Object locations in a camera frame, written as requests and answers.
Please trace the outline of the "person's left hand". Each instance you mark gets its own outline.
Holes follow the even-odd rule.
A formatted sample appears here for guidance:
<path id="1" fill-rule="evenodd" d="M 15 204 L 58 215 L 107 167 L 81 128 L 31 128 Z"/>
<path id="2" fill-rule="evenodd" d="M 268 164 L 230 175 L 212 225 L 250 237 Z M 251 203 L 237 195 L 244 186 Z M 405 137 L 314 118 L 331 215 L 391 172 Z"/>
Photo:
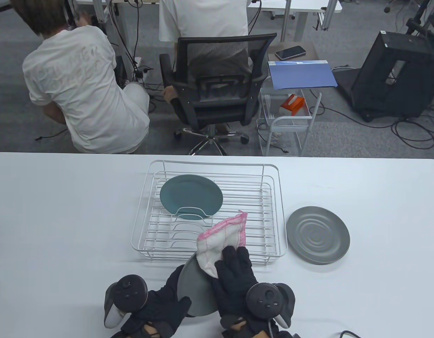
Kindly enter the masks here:
<path id="1" fill-rule="evenodd" d="M 178 279 L 183 265 L 178 266 L 157 291 L 148 292 L 145 306 L 131 313 L 114 338 L 171 338 L 187 316 L 191 300 L 178 299 Z"/>

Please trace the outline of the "person's right hand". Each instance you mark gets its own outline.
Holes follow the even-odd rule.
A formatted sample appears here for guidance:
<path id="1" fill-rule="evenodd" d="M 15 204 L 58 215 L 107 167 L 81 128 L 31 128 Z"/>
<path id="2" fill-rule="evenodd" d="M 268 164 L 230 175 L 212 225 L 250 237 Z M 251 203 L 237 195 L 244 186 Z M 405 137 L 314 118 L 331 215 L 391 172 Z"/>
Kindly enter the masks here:
<path id="1" fill-rule="evenodd" d="M 246 295 L 257 284 L 246 247 L 227 246 L 215 263 L 218 277 L 210 283 L 224 337 L 270 338 L 271 323 L 249 310 Z"/>

